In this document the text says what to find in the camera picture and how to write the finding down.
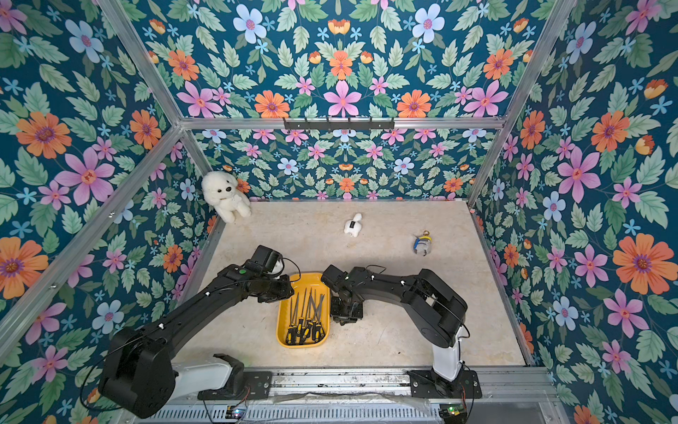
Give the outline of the yellow plastic storage tray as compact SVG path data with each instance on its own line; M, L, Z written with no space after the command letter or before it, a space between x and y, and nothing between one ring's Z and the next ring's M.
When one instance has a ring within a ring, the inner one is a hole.
M330 332L330 289L321 273L303 273L291 287L291 298L279 304L278 343L291 349L321 346Z

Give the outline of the file tool eight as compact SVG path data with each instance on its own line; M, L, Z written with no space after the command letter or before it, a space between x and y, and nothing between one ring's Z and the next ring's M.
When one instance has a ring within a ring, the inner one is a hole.
M307 305L307 293L308 293L308 290L305 289L305 291L304 291L304 297L303 297L303 302L302 302L302 309L301 309L301 312L300 312L299 321L298 321L298 326L297 326L297 343L298 343L299 345L300 345L300 344L303 344L303 343L302 343L301 337L302 337L302 332L303 332L305 306Z

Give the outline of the file tool nine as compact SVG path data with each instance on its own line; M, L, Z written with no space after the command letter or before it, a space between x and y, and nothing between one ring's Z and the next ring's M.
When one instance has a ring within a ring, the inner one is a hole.
M299 317L299 296L297 296L295 301L295 308L293 310L293 317L291 320L291 337L290 342L293 346L296 346L300 338L300 330L303 327L303 319Z

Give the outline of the file tool ten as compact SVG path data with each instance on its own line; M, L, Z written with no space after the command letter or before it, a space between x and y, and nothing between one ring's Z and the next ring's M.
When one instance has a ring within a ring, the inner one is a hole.
M298 338L298 295L296 295L294 299L294 301L291 301L290 319L285 337L285 344L287 344L287 346L294 346L297 343Z

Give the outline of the file tool six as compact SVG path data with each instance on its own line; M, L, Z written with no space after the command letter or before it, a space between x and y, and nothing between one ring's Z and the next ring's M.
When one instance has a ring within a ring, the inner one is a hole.
M315 299L314 299L314 290L312 290L312 292L313 292L313 295L312 295L311 309L310 309L310 314L309 314L309 318L310 318L310 320L309 320L309 330L310 330L310 333L309 333L309 338L308 338L308 340L310 340L310 341L314 340L315 316L316 316L315 315L316 304L315 304Z

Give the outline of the file tool three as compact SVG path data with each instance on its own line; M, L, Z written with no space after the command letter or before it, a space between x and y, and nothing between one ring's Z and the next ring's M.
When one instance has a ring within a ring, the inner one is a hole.
M322 305L324 301L324 295L321 294L319 297L319 302L316 305L315 315L316 315L316 325L315 325L315 337L316 341L320 342L325 337L325 330L322 325Z

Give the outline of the file tool five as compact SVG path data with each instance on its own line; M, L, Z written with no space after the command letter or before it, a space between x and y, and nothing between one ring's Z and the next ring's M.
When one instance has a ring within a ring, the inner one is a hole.
M304 314L304 324L303 324L303 332L302 332L302 343L305 344L307 342L307 339L309 338L309 314L310 314L310 309L311 309L311 302L312 302L312 295L313 292L309 291L308 296L307 296L307 305L305 306L305 314Z

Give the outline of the file tool four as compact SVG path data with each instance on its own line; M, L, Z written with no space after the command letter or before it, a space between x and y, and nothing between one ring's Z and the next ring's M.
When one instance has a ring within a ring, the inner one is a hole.
M323 341L325 330L321 320L321 307L315 301L314 295L308 298L307 313L299 334L299 342L302 345L307 343L317 344Z

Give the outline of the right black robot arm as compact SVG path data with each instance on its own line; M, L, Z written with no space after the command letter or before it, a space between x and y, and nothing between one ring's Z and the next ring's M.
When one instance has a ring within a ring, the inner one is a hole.
M461 340L471 337L465 324L466 301L432 270L392 276L367 267L346 272L334 265L321 275L330 289L330 317L340 325L364 317L364 303L380 301L402 307L418 331L432 344L432 371L439 380L453 382L462 373Z

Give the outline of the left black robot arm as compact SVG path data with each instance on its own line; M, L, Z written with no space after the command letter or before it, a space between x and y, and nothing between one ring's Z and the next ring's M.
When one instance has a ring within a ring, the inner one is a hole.
M180 372L172 361L181 349L222 312L249 297L261 303L291 298L291 278L230 265L207 287L166 316L137 330L121 330L111 340L98 390L126 411L148 418L175 394Z

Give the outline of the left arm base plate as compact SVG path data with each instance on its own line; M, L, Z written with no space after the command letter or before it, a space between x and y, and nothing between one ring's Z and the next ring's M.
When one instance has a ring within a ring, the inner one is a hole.
M272 387L273 374L267 371L237 371L229 378L224 387L215 390L203 390L199 400L261 400L267 399Z

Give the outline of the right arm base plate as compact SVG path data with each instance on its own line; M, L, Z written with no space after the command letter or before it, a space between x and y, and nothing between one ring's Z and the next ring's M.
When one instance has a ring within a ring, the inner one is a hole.
M411 396L418 399L481 399L478 373L463 366L458 376L448 381L432 369L408 370Z

